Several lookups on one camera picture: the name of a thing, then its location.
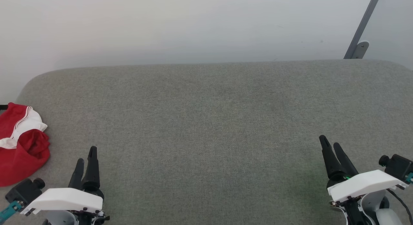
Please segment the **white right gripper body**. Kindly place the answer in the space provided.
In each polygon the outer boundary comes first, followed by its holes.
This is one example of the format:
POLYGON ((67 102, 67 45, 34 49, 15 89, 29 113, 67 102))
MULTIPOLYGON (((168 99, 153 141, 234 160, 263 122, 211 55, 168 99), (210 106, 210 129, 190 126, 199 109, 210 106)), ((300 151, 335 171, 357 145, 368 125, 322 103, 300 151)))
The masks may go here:
POLYGON ((392 189, 406 189, 408 184, 385 173, 374 170, 358 174, 327 191, 332 198, 332 208, 340 210, 347 225, 401 225, 401 219, 390 208, 381 207, 386 193, 392 189))

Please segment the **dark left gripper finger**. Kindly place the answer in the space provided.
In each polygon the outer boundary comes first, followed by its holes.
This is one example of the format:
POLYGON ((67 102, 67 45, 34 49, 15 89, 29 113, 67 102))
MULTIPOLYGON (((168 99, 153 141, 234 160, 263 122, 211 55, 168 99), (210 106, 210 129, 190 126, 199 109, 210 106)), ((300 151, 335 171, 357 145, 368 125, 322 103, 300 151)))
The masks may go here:
POLYGON ((97 147, 95 146, 92 146, 89 150, 86 173, 82 180, 82 190, 104 199, 104 194, 100 190, 99 162, 97 158, 97 147))
POLYGON ((84 174, 84 159, 79 158, 77 160, 77 164, 74 168, 74 172, 69 181, 68 187, 81 190, 83 174, 84 174))

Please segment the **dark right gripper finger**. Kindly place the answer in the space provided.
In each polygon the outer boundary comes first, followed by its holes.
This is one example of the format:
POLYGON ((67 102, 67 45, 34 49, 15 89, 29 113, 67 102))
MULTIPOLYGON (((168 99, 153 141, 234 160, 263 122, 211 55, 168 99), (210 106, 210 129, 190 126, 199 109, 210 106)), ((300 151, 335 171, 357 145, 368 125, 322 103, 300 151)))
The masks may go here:
POLYGON ((322 147, 322 155, 328 177, 327 187, 332 187, 335 184, 345 181, 347 174, 336 158, 328 139, 324 135, 320 135, 319 141, 322 147))
POLYGON ((349 177, 353 177, 358 173, 357 169, 351 162, 350 158, 347 156, 347 154, 344 152, 342 149, 341 145, 339 143, 334 143, 333 148, 335 151, 335 155, 341 165, 342 171, 345 172, 349 177))

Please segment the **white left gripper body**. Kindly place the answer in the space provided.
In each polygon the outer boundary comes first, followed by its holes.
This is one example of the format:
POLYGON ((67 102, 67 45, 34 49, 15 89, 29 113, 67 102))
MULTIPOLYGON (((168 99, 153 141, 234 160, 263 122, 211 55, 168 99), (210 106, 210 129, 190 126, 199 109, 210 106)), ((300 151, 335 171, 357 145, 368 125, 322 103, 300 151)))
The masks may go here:
POLYGON ((103 225, 103 199, 74 188, 50 188, 25 206, 26 216, 46 211, 44 225, 103 225))

